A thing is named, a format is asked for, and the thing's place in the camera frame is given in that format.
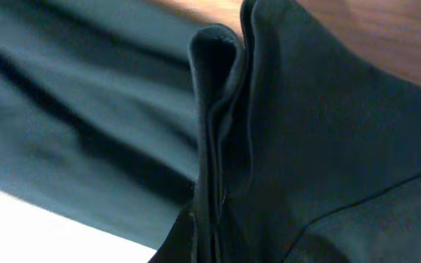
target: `stitched seam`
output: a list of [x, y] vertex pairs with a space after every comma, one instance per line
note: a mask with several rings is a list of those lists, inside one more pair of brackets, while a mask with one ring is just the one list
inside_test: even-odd
[[313, 220], [311, 220], [310, 222], [308, 222], [299, 232], [298, 232], [298, 234], [297, 234], [297, 237], [295, 238], [295, 241], [293, 242], [293, 244], [291, 244], [291, 246], [290, 246], [290, 248], [289, 248], [289, 250], [284, 254], [284, 257], [283, 257], [283, 259], [281, 260], [281, 263], [284, 263], [286, 260], [287, 260], [287, 258], [288, 258], [288, 256], [290, 255], [290, 253], [293, 251], [293, 249], [295, 248], [295, 246], [297, 245], [297, 243], [301, 240], [301, 237], [308, 231], [308, 229], [311, 227], [311, 226], [313, 226], [314, 224], [316, 224], [316, 223], [318, 223], [318, 222], [320, 222], [321, 220], [323, 220], [323, 219], [326, 219], [327, 217], [329, 217], [329, 216], [332, 216], [332, 215], [334, 215], [334, 214], [336, 214], [336, 213], [340, 213], [340, 212], [342, 212], [342, 211], [344, 211], [344, 210], [347, 210], [347, 209], [350, 209], [350, 208], [353, 208], [353, 207], [357, 207], [357, 206], [359, 206], [359, 205], [363, 205], [363, 204], [365, 204], [366, 202], [369, 202], [369, 201], [371, 201], [371, 200], [374, 200], [374, 199], [377, 199], [377, 198], [379, 198], [379, 197], [382, 197], [383, 195], [385, 195], [385, 194], [387, 194], [387, 193], [389, 193], [389, 192], [391, 192], [391, 191], [393, 191], [393, 190], [395, 190], [396, 188], [399, 188], [399, 187], [401, 187], [401, 186], [404, 186], [404, 185], [406, 185], [407, 183], [411, 183], [411, 182], [413, 182], [413, 181], [416, 181], [416, 180], [419, 180], [421, 178], [421, 172], [420, 173], [418, 173], [417, 175], [414, 175], [414, 176], [412, 176], [412, 177], [410, 177], [410, 178], [407, 178], [407, 179], [405, 179], [405, 180], [402, 180], [402, 181], [400, 181], [400, 182], [398, 182], [398, 183], [396, 183], [396, 184], [394, 184], [394, 185], [392, 185], [392, 186], [390, 186], [390, 187], [387, 187], [387, 188], [385, 188], [385, 189], [383, 189], [383, 190], [381, 190], [381, 191], [379, 191], [379, 192], [377, 192], [377, 193], [375, 193], [375, 194], [372, 194], [372, 195], [370, 195], [369, 197], [366, 197], [365, 199], [361, 199], [360, 201], [356, 201], [356, 202], [353, 202], [353, 203], [351, 203], [351, 204], [349, 204], [349, 205], [344, 205], [344, 206], [342, 206], [342, 207], [339, 207], [339, 208], [337, 208], [337, 209], [335, 209], [335, 210], [331, 210], [330, 212], [327, 212], [327, 213], [325, 213], [324, 215], [321, 215], [321, 216], [318, 216], [317, 218], [315, 218], [315, 219], [313, 219]]

